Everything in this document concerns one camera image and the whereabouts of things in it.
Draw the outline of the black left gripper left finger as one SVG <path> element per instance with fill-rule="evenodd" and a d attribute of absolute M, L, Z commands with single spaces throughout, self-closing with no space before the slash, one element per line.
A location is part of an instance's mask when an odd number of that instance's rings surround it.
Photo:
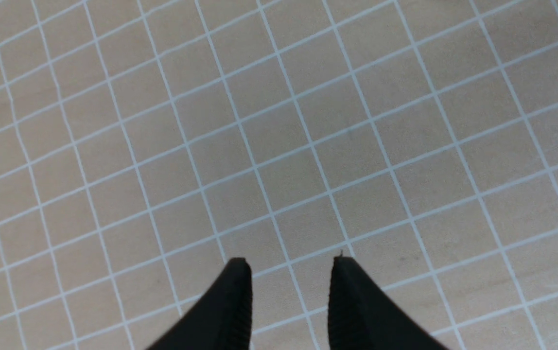
<path fill-rule="evenodd" d="M 247 350 L 252 336 L 252 271 L 232 258 L 194 306 L 150 350 Z"/>

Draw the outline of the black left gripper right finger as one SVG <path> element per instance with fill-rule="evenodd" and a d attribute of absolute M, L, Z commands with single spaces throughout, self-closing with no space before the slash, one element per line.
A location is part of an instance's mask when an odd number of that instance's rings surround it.
<path fill-rule="evenodd" d="M 350 256 L 334 257 L 328 303 L 332 350 L 445 350 Z"/>

